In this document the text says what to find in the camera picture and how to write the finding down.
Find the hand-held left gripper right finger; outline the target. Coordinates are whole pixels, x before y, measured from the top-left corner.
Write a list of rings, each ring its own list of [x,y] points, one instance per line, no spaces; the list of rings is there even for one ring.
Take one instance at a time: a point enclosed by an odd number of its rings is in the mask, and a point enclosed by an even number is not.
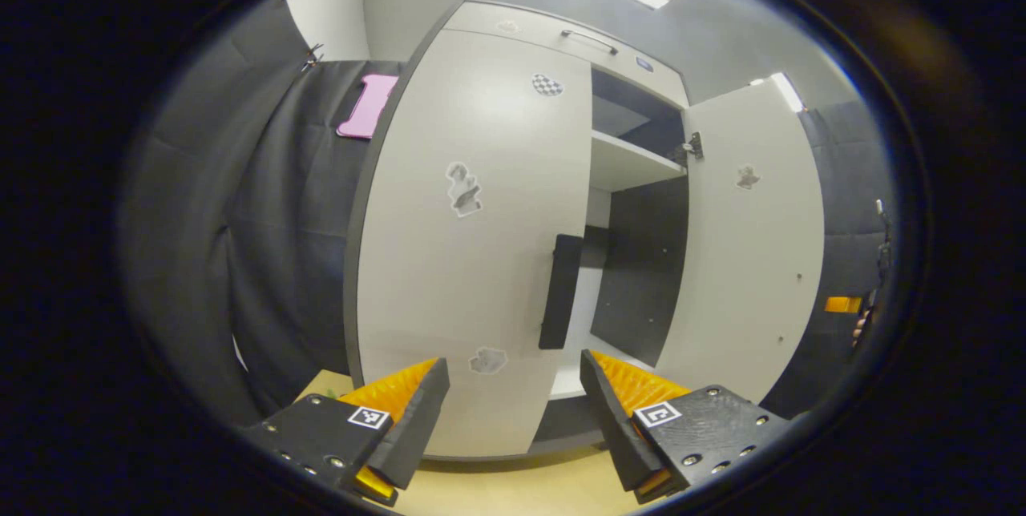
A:
[[[722,385],[686,389],[583,349],[580,384],[624,490],[644,505],[718,486],[791,428]]]

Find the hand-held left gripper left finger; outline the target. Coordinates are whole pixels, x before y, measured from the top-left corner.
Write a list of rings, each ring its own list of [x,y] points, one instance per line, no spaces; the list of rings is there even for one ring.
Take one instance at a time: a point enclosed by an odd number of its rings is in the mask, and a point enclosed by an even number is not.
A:
[[[240,435],[261,460],[343,501],[394,506],[450,391],[446,359],[432,358],[343,396],[311,393]]]

